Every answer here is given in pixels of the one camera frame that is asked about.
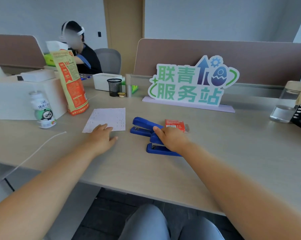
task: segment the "black shirt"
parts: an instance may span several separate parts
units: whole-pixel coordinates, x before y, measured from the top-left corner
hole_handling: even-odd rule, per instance
[[[102,73],[101,63],[95,53],[95,51],[84,43],[83,51],[80,54],[76,54],[76,50],[70,49],[74,56],[80,58],[84,64],[77,64],[79,73],[82,74],[97,74]]]

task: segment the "wooden door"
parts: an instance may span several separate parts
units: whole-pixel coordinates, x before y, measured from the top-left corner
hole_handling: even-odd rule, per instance
[[[108,48],[122,56],[121,75],[132,74],[143,37],[144,0],[104,0],[104,9]]]

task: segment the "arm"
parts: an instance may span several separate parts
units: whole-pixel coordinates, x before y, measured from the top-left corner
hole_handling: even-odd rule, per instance
[[[80,58],[78,58],[77,56],[74,56],[75,62],[76,64],[84,64],[84,61],[82,61]]]
[[[154,131],[168,149],[184,157],[245,239],[301,240],[299,212],[190,142],[179,129]]]
[[[0,239],[43,239],[91,161],[115,144],[106,127],[0,203]]]

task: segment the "blue stapler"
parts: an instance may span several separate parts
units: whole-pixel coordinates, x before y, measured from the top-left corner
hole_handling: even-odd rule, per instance
[[[162,154],[162,155],[168,155],[168,156],[181,157],[180,154],[178,154],[176,152],[172,152],[171,150],[167,149],[164,146],[164,144],[162,143],[162,141],[158,138],[158,136],[153,131],[154,126],[157,126],[158,128],[162,129],[163,128],[162,125],[150,122],[141,117],[135,117],[132,121],[132,124],[139,126],[139,127],[134,126],[130,130],[130,132],[132,134],[150,137],[149,141],[151,143],[149,143],[147,145],[146,152],[153,153],[153,154]]]

